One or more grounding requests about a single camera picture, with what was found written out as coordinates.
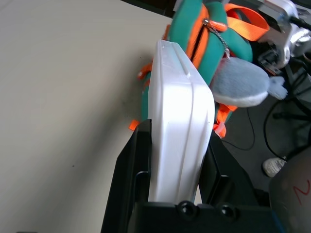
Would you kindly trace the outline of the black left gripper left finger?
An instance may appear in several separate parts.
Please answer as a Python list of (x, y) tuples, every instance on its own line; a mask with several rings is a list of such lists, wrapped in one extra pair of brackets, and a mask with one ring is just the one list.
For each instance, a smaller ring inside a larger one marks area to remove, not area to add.
[(126, 233), (136, 202), (146, 202), (151, 173), (152, 121), (140, 123), (117, 157), (102, 233)]

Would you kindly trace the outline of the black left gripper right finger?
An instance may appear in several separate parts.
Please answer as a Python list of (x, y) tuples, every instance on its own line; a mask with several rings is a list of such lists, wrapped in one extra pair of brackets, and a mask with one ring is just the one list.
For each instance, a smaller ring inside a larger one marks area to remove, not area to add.
[(202, 164), (199, 190), (203, 204), (216, 206), (227, 202), (236, 206), (258, 205), (247, 172), (215, 133), (210, 137)]

